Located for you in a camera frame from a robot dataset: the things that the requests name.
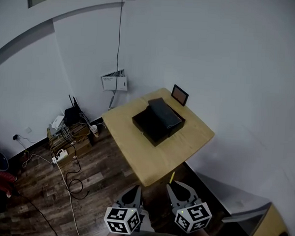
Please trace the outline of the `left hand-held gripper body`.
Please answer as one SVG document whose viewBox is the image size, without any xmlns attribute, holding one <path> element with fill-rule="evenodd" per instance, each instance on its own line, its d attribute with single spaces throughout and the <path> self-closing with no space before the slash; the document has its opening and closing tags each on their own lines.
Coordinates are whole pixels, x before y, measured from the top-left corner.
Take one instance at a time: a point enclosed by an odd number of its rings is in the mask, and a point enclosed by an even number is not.
<svg viewBox="0 0 295 236">
<path fill-rule="evenodd" d="M 133 232 L 140 231 L 141 212 L 142 202 L 124 204 L 121 201 L 116 201 L 112 207 L 107 208 L 104 222 L 110 233 L 131 235 Z"/>
</svg>

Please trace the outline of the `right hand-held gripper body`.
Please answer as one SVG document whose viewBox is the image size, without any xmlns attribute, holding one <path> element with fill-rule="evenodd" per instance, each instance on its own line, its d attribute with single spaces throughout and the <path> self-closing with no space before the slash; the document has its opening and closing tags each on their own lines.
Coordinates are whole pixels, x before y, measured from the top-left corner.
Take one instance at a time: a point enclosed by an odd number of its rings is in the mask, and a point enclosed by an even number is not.
<svg viewBox="0 0 295 236">
<path fill-rule="evenodd" d="M 204 229 L 212 218 L 212 213 L 206 202 L 200 198 L 193 201 L 179 201 L 172 197 L 172 211 L 175 223 L 186 233 Z"/>
</svg>

